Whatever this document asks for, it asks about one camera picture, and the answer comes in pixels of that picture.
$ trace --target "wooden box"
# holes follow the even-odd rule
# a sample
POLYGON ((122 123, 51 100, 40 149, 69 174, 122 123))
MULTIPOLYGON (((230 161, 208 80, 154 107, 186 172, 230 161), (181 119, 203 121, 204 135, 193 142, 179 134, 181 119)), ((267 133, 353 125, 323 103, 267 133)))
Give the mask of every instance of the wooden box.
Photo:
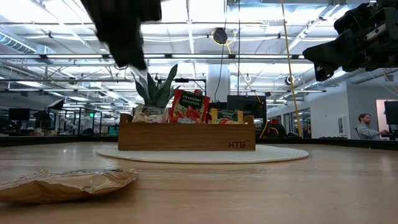
POLYGON ((121 151, 254 151, 249 124, 157 124, 120 122, 121 151))

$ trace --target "table surface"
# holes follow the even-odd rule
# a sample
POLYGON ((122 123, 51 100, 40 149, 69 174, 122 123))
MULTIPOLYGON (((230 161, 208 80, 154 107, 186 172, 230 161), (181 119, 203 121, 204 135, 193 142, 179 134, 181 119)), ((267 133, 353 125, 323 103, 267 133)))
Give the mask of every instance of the table surface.
POLYGON ((0 203, 0 223, 397 223, 398 152, 322 145, 266 164, 160 164, 101 157, 116 143, 0 148, 0 181, 46 169, 137 167, 136 182, 84 202, 0 203))

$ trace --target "strawberry snack package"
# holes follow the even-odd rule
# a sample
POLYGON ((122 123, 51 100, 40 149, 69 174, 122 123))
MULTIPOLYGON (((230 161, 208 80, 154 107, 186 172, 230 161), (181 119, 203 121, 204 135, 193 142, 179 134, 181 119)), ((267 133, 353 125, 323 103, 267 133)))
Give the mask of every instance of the strawberry snack package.
POLYGON ((172 109, 170 110, 171 123, 202 124, 206 119, 206 112, 210 98, 191 93, 189 91, 175 90, 172 109))

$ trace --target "man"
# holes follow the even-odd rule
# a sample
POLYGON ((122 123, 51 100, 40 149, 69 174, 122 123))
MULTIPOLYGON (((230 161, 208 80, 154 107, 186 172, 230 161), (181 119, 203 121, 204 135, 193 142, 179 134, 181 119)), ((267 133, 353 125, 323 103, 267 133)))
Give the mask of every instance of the man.
POLYGON ((359 124, 355 127, 358 135, 361 139, 366 140, 380 140, 381 134, 387 134, 387 130, 376 131, 371 127, 371 115, 370 114, 360 114, 358 117, 359 124))

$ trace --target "black monitor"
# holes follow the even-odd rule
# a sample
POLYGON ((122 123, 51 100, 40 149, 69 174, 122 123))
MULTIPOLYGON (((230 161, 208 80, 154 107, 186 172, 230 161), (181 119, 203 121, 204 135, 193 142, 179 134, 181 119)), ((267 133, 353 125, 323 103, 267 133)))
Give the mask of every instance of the black monitor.
POLYGON ((227 96, 227 107, 229 110, 241 110, 243 115, 253 115, 255 118, 267 117, 266 96, 259 96, 263 105, 258 101, 257 96, 227 96))
POLYGON ((28 121, 30 118, 29 108, 9 108, 8 119, 11 121, 28 121))
POLYGON ((386 120, 388 125, 398 125, 398 101, 385 101, 386 120))

